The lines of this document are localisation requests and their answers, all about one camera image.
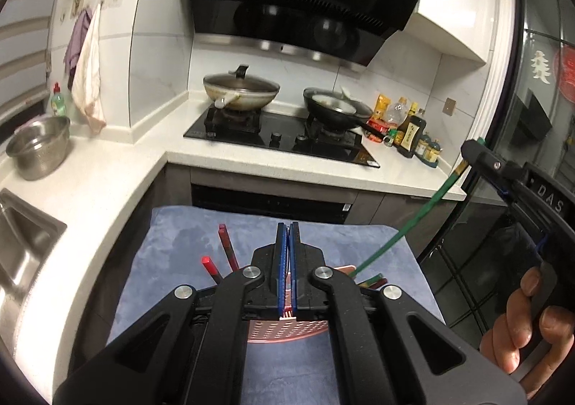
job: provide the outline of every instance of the silver bolt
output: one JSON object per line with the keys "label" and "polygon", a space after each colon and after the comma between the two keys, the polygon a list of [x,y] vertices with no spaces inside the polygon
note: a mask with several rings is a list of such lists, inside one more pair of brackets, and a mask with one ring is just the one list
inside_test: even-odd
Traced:
{"label": "silver bolt", "polygon": [[329,267],[318,267],[313,273],[319,279],[330,279],[334,274],[334,271]]}
{"label": "silver bolt", "polygon": [[256,266],[247,266],[243,270],[243,275],[247,279],[255,279],[256,277],[259,277],[261,273],[262,271]]}
{"label": "silver bolt", "polygon": [[181,300],[185,300],[186,298],[189,298],[190,296],[192,296],[192,293],[194,292],[194,289],[190,286],[187,285],[180,285],[179,287],[177,287],[174,290],[174,295],[176,295],[176,298],[180,298]]}
{"label": "silver bolt", "polygon": [[401,296],[401,288],[395,285],[388,285],[383,289],[383,295],[390,300],[397,300]]}

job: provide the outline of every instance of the lid handle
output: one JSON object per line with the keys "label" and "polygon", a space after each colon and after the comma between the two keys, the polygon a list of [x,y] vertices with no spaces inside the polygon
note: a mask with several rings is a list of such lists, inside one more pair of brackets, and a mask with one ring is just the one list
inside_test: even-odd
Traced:
{"label": "lid handle", "polygon": [[245,72],[248,70],[247,64],[240,64],[235,71],[228,71],[230,74],[235,74],[238,79],[245,79]]}

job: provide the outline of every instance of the human hand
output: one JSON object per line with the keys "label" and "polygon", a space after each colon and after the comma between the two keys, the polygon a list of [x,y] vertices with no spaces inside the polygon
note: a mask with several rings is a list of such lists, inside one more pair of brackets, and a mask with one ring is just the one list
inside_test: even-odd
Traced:
{"label": "human hand", "polygon": [[[541,284],[539,269],[533,267],[525,272],[521,288],[507,300],[507,312],[497,318],[493,329],[481,339],[481,354],[508,374],[517,369],[519,349],[525,347],[533,335],[530,298],[539,291]],[[549,306],[543,311],[539,329],[551,349],[521,381],[528,399],[537,393],[566,358],[573,346],[574,328],[575,314],[567,309]]]}

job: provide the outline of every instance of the stainless steel sink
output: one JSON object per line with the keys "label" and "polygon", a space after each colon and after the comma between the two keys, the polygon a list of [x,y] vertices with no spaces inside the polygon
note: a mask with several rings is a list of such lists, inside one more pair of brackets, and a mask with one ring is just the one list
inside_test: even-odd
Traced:
{"label": "stainless steel sink", "polygon": [[0,191],[0,338],[11,352],[22,303],[65,229],[7,189]]}

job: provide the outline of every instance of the stove knob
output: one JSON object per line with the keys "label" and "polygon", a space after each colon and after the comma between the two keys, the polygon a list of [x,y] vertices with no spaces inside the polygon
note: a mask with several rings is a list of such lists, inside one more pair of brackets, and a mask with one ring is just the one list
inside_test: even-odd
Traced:
{"label": "stove knob", "polygon": [[309,141],[308,136],[304,136],[302,134],[295,137],[295,144],[297,146],[303,146],[303,145],[307,144],[308,141]]}

